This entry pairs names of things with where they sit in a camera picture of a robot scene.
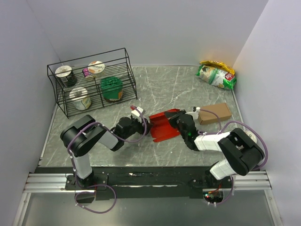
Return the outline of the red paper box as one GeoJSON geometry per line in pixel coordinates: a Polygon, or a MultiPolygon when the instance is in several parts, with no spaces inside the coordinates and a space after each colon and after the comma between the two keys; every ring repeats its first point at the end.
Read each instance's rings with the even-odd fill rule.
{"type": "Polygon", "coordinates": [[[150,133],[153,142],[158,143],[180,135],[180,132],[170,125],[168,118],[165,116],[165,112],[153,114],[149,116],[149,119],[152,124],[150,133]]]}

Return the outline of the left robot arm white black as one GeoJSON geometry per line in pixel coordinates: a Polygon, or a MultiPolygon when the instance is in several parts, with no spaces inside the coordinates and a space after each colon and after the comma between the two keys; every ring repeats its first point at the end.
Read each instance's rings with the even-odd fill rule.
{"type": "Polygon", "coordinates": [[[129,143],[128,138],[135,133],[148,135],[151,127],[146,118],[130,116],[122,117],[115,127],[108,129],[88,114],[64,129],[60,139],[71,158],[77,185],[88,189],[95,183],[88,153],[97,142],[114,152],[129,143]]]}

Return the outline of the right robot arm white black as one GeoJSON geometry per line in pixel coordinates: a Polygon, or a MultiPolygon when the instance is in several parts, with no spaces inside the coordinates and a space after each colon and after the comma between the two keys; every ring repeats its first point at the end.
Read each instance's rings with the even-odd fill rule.
{"type": "Polygon", "coordinates": [[[192,113],[185,110],[164,112],[171,127],[177,129],[186,146],[194,151],[218,151],[224,159],[214,163],[205,171],[204,180],[207,187],[217,187],[224,178],[233,175],[245,176],[250,171],[260,168],[260,162],[268,159],[268,150],[262,138],[259,140],[264,147],[261,149],[255,141],[241,128],[230,132],[221,129],[215,134],[200,132],[195,127],[192,113]]]}

